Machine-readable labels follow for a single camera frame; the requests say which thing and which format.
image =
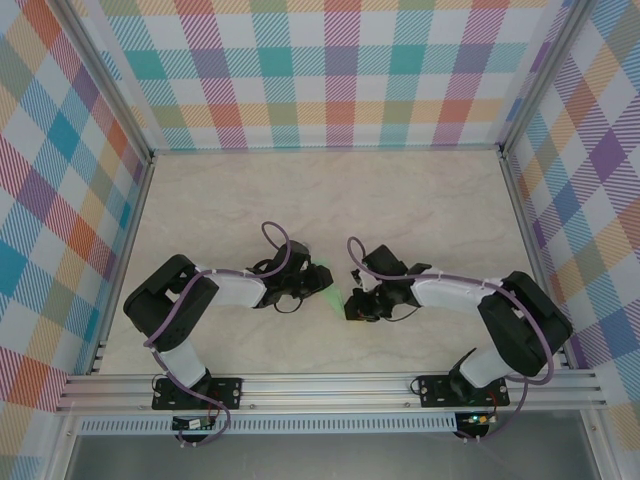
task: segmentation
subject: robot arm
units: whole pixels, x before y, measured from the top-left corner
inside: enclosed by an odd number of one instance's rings
[[[283,295],[291,295],[302,303],[333,283],[327,268],[311,263],[307,247],[290,241],[290,248],[286,265],[275,275],[265,277],[286,260],[286,245],[278,249],[273,259],[247,269],[251,276],[219,270],[196,280],[171,322],[152,342],[166,369],[180,383],[195,391],[207,388],[209,372],[198,359],[189,335],[208,306],[265,308],[275,306]],[[184,255],[174,255],[127,298],[126,315],[150,338],[174,308],[169,292],[182,293],[189,281],[205,270]]]
[[[480,315],[493,344],[472,350],[449,372],[449,386],[462,402],[509,373],[515,371],[533,377],[546,365],[543,346],[524,321],[522,312],[484,283],[470,285],[440,278],[442,272],[427,264],[408,269],[385,245],[365,256],[363,264],[385,276],[425,275],[429,278],[380,281],[365,271],[355,270],[352,275],[361,288],[353,290],[345,305],[348,320],[388,319],[398,304],[445,307]],[[552,354],[571,336],[572,327],[567,318],[526,273],[513,272],[506,278],[486,282],[502,287],[524,305],[542,330]]]

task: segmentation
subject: plaid backdrop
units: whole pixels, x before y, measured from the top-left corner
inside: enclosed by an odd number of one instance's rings
[[[0,479],[90,354],[143,164],[45,0],[0,0]]]
[[[551,284],[640,471],[640,0],[600,0],[512,157]]]
[[[192,150],[494,144],[562,2],[74,3],[149,141]]]

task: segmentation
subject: mounting plate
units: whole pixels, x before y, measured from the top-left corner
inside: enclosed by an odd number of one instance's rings
[[[451,390],[448,375],[421,375],[416,377],[416,381],[418,385],[417,392],[420,394],[420,405],[423,408],[493,407],[494,400],[491,394],[495,396],[498,407],[506,407],[510,403],[509,392],[504,378],[494,380],[485,388],[478,390],[476,395],[467,403],[461,402],[456,393]]]
[[[241,378],[212,378],[207,396],[218,400],[229,410],[240,408],[242,397]],[[152,410],[207,410],[209,403],[176,387],[168,378],[158,379],[151,401]]]

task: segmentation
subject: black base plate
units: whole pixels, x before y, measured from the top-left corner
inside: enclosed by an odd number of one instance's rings
[[[504,393],[500,393],[500,387],[505,387]],[[504,378],[494,380],[485,388],[479,389],[466,403],[460,401],[449,387],[448,375],[421,375],[416,378],[414,389],[420,393],[422,407],[493,407],[494,401],[489,392],[496,397],[498,407],[506,407],[510,403]]]
[[[200,400],[176,387],[168,378],[160,378],[155,383],[155,392],[151,402],[152,410],[207,410],[209,402]],[[242,397],[241,378],[212,378],[207,396],[218,400],[229,410],[240,408]]]

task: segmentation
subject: purple cable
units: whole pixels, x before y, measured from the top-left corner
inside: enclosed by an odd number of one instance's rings
[[[269,237],[269,234],[267,233],[267,230],[265,228],[267,225],[271,225],[271,226],[277,228],[280,231],[280,233],[282,233],[282,235],[284,236],[285,245],[287,246],[287,253],[285,254],[284,260],[278,266],[278,268],[276,268],[274,270],[271,270],[270,272],[265,272],[265,273],[261,273],[261,274],[245,273],[245,272],[238,272],[236,270],[226,270],[226,269],[216,270],[216,273],[226,273],[226,274],[239,275],[239,276],[243,276],[243,277],[247,277],[247,278],[256,278],[256,279],[271,277],[271,276],[279,273],[287,265],[287,262],[289,261],[289,258],[291,257],[291,240],[289,239],[289,235],[287,235],[287,232],[284,230],[284,228],[282,228],[277,223],[271,222],[271,221],[263,222],[263,224],[260,227],[262,229],[262,233],[266,237],[267,241],[274,248],[278,249],[279,247],[271,239],[271,237]],[[193,390],[191,390],[186,385],[183,385],[171,372],[168,371],[167,366],[165,365],[165,363],[160,358],[160,355],[158,354],[158,352],[154,349],[153,342],[155,342],[158,339],[158,337],[160,335],[162,335],[162,333],[171,324],[171,322],[173,321],[174,317],[178,313],[178,310],[180,310],[180,306],[182,305],[182,302],[184,302],[184,299],[186,298],[186,296],[189,293],[189,291],[193,288],[195,283],[200,278],[204,277],[205,275],[209,275],[210,273],[213,273],[213,271],[212,270],[203,270],[201,272],[198,272],[196,275],[194,275],[189,280],[187,285],[184,287],[184,289],[180,293],[180,297],[173,304],[173,307],[171,308],[171,311],[169,312],[169,315],[167,315],[167,318],[165,318],[164,322],[162,322],[162,325],[160,325],[160,327],[155,332],[153,332],[151,334],[151,336],[149,338],[147,338],[147,340],[143,343],[143,345],[145,347],[151,349],[151,353],[153,354],[153,358],[156,359],[156,362],[158,362],[158,365],[160,365],[160,368],[162,368],[162,370],[164,372],[166,372],[165,374],[167,375],[167,378],[169,380],[171,380],[175,384],[176,387],[178,387],[183,392],[188,393],[189,395],[192,395],[192,396],[194,396],[196,398],[199,398],[200,400],[204,400],[205,402],[209,402],[213,406],[215,406],[215,407],[217,407],[217,408],[219,408],[221,410],[224,410],[225,414],[227,415],[227,420],[225,421],[225,423],[224,423],[223,427],[220,429],[220,431],[214,433],[213,435],[207,436],[204,440],[202,440],[202,441],[200,441],[198,443],[192,443],[191,445],[193,447],[206,445],[207,443],[211,443],[214,440],[216,440],[217,438],[219,438],[224,433],[224,431],[227,428],[229,428],[229,425],[231,424],[231,412],[229,412],[229,409],[227,407],[225,407],[224,404],[222,404],[221,402],[218,402],[217,400],[214,400],[211,397],[207,397],[206,395],[202,395],[202,394],[200,394],[198,392],[194,392]],[[181,442],[183,442],[182,443],[183,445],[187,443],[182,438],[182,431],[178,432],[178,438],[180,439]]]
[[[527,322],[529,322],[529,325],[531,325],[531,328],[535,332],[536,336],[538,337],[538,340],[540,341],[540,344],[542,345],[542,350],[544,351],[544,355],[547,360],[547,365],[549,367],[547,370],[547,374],[544,376],[544,378],[540,380],[534,380],[527,377],[522,377],[522,378],[519,378],[519,377],[514,378],[511,376],[506,377],[513,382],[523,383],[522,397],[520,398],[520,402],[518,403],[518,406],[514,410],[513,415],[509,418],[509,420],[507,420],[507,422],[505,422],[502,425],[502,427],[500,427],[499,429],[494,430],[488,435],[485,435],[484,438],[496,436],[499,432],[502,432],[509,424],[511,424],[513,419],[518,415],[518,413],[520,413],[520,410],[522,410],[522,407],[524,406],[524,402],[527,398],[527,393],[529,392],[529,385],[546,385],[551,381],[551,379],[553,378],[555,368],[553,365],[553,354],[551,353],[551,347],[549,347],[549,342],[547,342],[547,339],[545,338],[544,333],[542,333],[542,330],[540,330],[540,327],[538,326],[538,322],[536,322],[535,318],[533,318],[533,315],[531,315],[529,310],[527,310],[527,308],[522,304],[522,302],[520,302],[520,300],[518,300],[515,297],[515,295],[513,295],[511,292],[509,292],[508,290],[505,290],[499,285],[485,282],[483,280],[478,280],[475,278],[460,277],[458,275],[449,275],[444,273],[443,274],[423,273],[423,274],[417,274],[417,275],[398,275],[398,276],[382,275],[370,270],[361,261],[358,260],[356,255],[353,253],[353,249],[351,248],[351,244],[353,242],[356,242],[360,247],[360,249],[362,250],[362,256],[364,257],[366,255],[366,249],[364,248],[364,245],[362,244],[360,239],[357,237],[349,237],[349,239],[347,240],[347,251],[349,252],[349,256],[351,257],[351,260],[353,260],[353,263],[355,263],[360,270],[368,273],[369,275],[377,278],[378,280],[396,281],[396,280],[439,280],[441,279],[441,280],[450,280],[452,282],[463,283],[467,285],[487,287],[487,288],[490,288],[491,290],[494,290],[495,292],[498,292],[500,295],[502,295],[507,300],[509,300],[514,306],[516,306],[522,312],[524,317],[527,319]]]

